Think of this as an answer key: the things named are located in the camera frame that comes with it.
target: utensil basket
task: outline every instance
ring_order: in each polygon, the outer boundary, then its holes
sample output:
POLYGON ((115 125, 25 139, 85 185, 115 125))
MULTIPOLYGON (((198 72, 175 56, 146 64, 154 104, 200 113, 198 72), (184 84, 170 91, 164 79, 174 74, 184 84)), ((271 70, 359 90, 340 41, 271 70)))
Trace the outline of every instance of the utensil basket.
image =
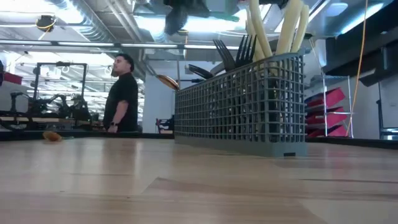
POLYGON ((175 94, 175 141, 260 156, 305 156, 303 55, 273 56, 175 94))

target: small food item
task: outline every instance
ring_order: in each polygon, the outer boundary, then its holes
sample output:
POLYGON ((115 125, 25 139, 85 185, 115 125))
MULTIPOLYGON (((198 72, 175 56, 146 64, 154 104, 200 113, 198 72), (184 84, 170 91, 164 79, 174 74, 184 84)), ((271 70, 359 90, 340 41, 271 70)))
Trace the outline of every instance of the small food item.
POLYGON ((62 140, 61 135, 59 135, 53 131, 45 131, 43 133, 43 138, 48 141, 61 141, 62 140))
POLYGON ((174 81, 174 79, 168 77, 167 75, 156 75, 156 78, 158 78, 163 84, 167 85, 173 90, 179 90, 180 87, 178 86, 178 83, 174 81))

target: black fork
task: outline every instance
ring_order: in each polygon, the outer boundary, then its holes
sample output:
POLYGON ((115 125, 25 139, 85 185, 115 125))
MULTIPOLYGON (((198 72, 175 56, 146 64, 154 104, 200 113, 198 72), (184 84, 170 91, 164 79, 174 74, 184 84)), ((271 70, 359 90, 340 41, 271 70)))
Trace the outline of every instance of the black fork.
POLYGON ((235 61, 231 55, 231 52, 226 48, 224 42, 222 40, 213 40, 214 45, 217 48, 221 59, 223 60, 225 71, 231 71, 235 69, 235 61))
POLYGON ((252 35, 248 35, 246 40, 245 37, 246 37, 245 35, 242 37, 238 53, 236 54, 236 62, 235 62, 236 68, 252 63, 253 61, 254 51, 256 49, 257 36, 256 35, 254 36, 253 43, 252 43, 252 38, 253 38, 252 35))

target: grid mesh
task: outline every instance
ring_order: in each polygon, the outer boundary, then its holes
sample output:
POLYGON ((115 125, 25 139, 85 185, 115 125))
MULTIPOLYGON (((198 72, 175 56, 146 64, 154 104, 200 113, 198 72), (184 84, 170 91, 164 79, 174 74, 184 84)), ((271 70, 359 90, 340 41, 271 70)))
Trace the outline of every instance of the grid mesh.
POLYGON ((305 142, 303 54, 261 60, 176 92, 175 135, 305 142))

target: red shelf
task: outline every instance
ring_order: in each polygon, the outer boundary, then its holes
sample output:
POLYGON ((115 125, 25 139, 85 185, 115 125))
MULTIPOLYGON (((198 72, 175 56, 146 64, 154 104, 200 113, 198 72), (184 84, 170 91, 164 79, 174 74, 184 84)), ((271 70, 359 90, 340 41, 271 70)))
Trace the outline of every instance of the red shelf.
MULTIPOLYGON (((308 138, 322 137, 325 136, 325 129, 309 129, 308 138)), ((336 125, 328 129, 328 136, 331 137, 345 137, 346 129, 343 125, 336 125)))
MULTIPOLYGON (((344 108, 342 106, 337 108, 327 109, 327 128, 331 128, 334 125, 344 121, 347 118, 346 114, 335 114, 335 113, 344 113, 344 108)), ((309 113, 306 118, 305 122, 307 123, 308 129, 325 129, 325 117, 324 111, 316 111, 309 113)))
POLYGON ((4 81, 21 85, 22 84, 22 77, 20 77, 18 75, 11 74, 11 73, 8 73, 8 72, 5 72, 4 73, 4 81))
POLYGON ((332 106, 339 103, 341 100, 345 99, 345 95, 341 88, 335 88, 326 92, 326 101, 323 100, 323 93, 316 94, 305 100, 307 107, 306 111, 319 111, 323 108, 331 108, 332 106))

